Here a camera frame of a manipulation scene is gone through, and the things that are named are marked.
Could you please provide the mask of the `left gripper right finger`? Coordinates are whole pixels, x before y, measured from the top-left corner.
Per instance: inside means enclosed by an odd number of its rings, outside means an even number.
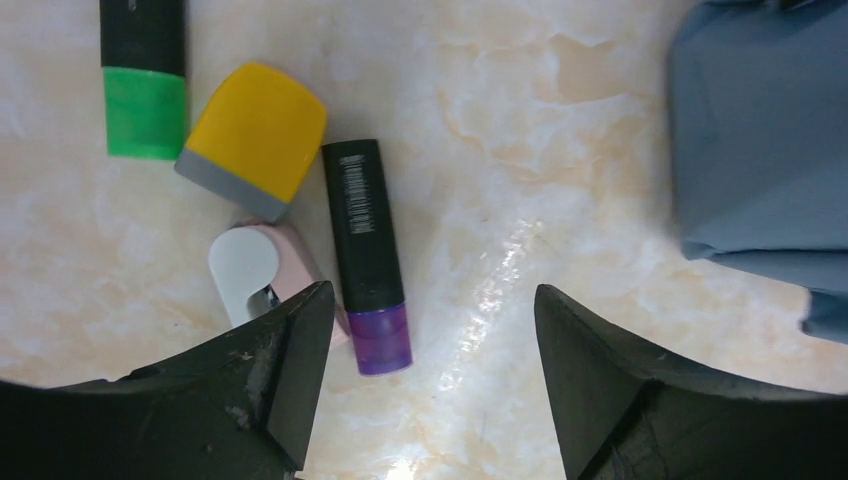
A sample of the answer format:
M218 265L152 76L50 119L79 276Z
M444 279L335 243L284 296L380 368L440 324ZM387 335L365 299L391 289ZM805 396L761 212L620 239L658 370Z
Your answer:
M570 479L843 479L847 399L690 360L551 285L535 293L544 379Z

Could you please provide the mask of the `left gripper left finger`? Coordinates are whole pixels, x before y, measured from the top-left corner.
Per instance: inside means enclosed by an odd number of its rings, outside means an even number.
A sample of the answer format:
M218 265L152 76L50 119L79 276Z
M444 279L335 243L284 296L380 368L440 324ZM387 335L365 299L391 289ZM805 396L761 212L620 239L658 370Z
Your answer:
M1 385L5 479L292 479L305 465L335 296L264 315L116 381Z

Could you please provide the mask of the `purple black highlighter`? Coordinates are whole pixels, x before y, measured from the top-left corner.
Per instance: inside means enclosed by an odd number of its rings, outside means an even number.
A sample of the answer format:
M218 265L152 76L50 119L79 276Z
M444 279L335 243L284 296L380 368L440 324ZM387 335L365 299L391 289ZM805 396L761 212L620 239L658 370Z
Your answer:
M359 373L413 362L405 294L378 141L321 148L343 308Z

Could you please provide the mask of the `blue grey backpack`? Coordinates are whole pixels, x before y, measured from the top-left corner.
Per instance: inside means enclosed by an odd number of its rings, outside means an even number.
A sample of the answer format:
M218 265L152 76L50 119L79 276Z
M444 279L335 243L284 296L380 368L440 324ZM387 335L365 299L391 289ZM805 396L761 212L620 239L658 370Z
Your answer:
M682 254L807 290L847 340L847 5L705 1L669 48Z

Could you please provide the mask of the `green black marker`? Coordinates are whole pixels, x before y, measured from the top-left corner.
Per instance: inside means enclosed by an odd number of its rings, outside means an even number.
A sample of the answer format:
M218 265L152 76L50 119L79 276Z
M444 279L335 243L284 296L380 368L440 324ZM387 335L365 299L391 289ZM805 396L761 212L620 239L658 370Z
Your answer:
M107 152L173 161L187 136L184 0L100 0Z

